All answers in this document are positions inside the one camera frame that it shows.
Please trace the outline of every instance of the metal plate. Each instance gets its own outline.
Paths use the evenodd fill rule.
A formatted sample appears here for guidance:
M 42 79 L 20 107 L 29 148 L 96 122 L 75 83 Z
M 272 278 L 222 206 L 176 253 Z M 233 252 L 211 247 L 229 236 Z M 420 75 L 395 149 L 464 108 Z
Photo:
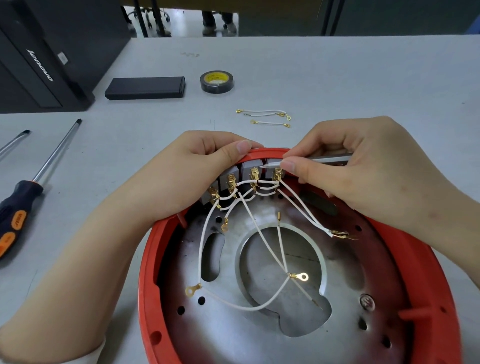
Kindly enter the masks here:
M 230 308 L 202 289 L 187 298 L 185 287 L 198 283 L 198 248 L 206 218 L 202 213 L 180 241 L 172 237 L 158 277 L 161 291 L 167 292 L 161 299 L 168 334 L 182 363 L 404 363 L 408 330 L 396 313 L 408 306 L 408 299 L 377 233 L 343 203 L 336 204 L 335 216 L 309 206 L 324 226 L 359 237 L 331 239 L 278 196 L 258 196 L 249 208 L 280 260 L 272 227 L 281 211 L 288 270 L 309 274 L 301 284 L 321 309 L 291 282 L 270 306 L 257 312 Z M 223 215 L 214 212 L 207 232 L 221 233 Z M 259 239 L 242 204 L 230 214 L 228 227 L 220 246 L 218 277 L 202 284 L 234 304 L 262 304 L 277 291 L 285 273 Z M 363 294 L 372 297 L 374 310 L 364 308 L 365 298 L 360 304 Z

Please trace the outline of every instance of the white sleeve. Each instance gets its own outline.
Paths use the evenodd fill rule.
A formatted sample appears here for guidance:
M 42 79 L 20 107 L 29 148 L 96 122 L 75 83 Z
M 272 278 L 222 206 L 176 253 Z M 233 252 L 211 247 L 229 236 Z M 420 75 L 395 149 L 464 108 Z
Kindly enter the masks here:
M 93 352 L 90 354 L 87 354 L 81 358 L 71 360 L 66 363 L 62 364 L 96 364 L 98 362 L 98 357 L 100 356 L 100 353 L 103 350 L 103 347 L 105 346 L 105 340 L 103 340 L 103 343 Z M 0 364 L 5 364 L 2 359 L 0 359 Z

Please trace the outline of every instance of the orange and black screwdriver handle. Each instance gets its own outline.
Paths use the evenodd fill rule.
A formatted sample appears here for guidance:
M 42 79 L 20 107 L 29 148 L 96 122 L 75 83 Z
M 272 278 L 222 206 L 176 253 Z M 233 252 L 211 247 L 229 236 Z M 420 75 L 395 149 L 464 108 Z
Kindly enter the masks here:
M 20 181 L 12 195 L 0 203 L 0 258 L 18 240 L 33 202 L 42 192 L 38 183 Z

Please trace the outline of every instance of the desk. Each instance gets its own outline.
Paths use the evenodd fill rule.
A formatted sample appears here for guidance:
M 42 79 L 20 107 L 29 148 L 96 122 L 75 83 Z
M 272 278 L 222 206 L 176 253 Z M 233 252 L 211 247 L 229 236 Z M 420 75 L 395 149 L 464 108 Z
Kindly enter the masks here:
M 48 180 L 35 218 L 0 262 L 0 324 L 18 309 L 82 221 L 158 151 L 188 129 L 225 130 L 291 147 L 318 121 L 389 115 L 459 189 L 480 201 L 480 36 L 132 39 L 83 113 L 0 115 L 0 145 L 32 133 L 0 160 L 6 197 L 32 178 L 77 118 L 84 120 Z M 199 77 L 233 74 L 235 87 L 206 94 Z M 113 77 L 185 76 L 182 99 L 109 101 Z M 251 125 L 236 109 L 283 109 L 290 129 Z M 145 240 L 130 268 L 101 364 L 147 363 L 138 324 L 137 279 Z M 446 258 L 462 327 L 465 363 L 480 356 L 480 293 Z

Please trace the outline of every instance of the hand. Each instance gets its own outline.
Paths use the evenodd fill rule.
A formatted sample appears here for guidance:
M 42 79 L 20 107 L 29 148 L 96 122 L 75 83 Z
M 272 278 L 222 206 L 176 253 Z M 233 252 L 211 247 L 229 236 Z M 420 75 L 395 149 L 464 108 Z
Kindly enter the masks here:
M 119 190 L 153 223 L 192 205 L 224 170 L 259 147 L 233 133 L 184 132 Z
M 353 156 L 344 167 L 302 158 L 346 152 Z M 412 136 L 386 116 L 320 122 L 284 158 L 281 167 L 300 182 L 410 233 L 415 225 L 441 220 L 440 200 L 459 194 Z

